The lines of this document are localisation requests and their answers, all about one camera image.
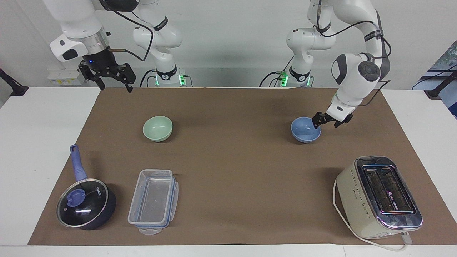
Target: brown surface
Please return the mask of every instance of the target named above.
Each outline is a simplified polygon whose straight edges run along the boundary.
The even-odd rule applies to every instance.
[[[414,244],[457,244],[457,225],[379,94],[349,124],[327,124],[314,143],[297,142],[290,123],[325,111],[333,89],[107,88],[77,141],[89,177],[117,196],[100,229],[65,228],[56,218],[60,194],[74,182],[69,160],[29,244],[363,244],[332,204],[336,176],[361,155],[390,157],[402,172],[423,216]],[[168,116],[173,134],[154,143],[144,122]],[[127,222],[138,174],[170,169],[179,201],[170,226],[145,236]],[[378,240],[401,244],[400,236]]]

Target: tabletop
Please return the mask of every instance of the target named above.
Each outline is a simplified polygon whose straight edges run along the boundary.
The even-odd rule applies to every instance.
[[[0,256],[366,256],[375,246],[26,246],[99,93],[98,88],[30,88],[0,109]],[[382,90],[395,117],[457,220],[457,120],[422,91]],[[399,256],[450,256],[457,246],[410,246]]]

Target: green bowl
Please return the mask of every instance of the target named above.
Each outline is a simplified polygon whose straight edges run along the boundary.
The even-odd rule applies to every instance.
[[[171,135],[173,123],[165,116],[150,118],[143,126],[143,135],[154,142],[162,142]]]

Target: blue bowl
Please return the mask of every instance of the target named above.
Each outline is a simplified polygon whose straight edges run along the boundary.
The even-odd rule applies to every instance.
[[[308,117],[296,118],[290,126],[293,137],[302,143],[311,143],[320,136],[320,127],[314,128],[313,120]]]

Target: clear plastic container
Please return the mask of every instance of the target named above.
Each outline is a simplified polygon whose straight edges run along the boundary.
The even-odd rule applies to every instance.
[[[140,233],[154,235],[173,220],[178,182],[170,170],[142,170],[128,212],[128,222]]]

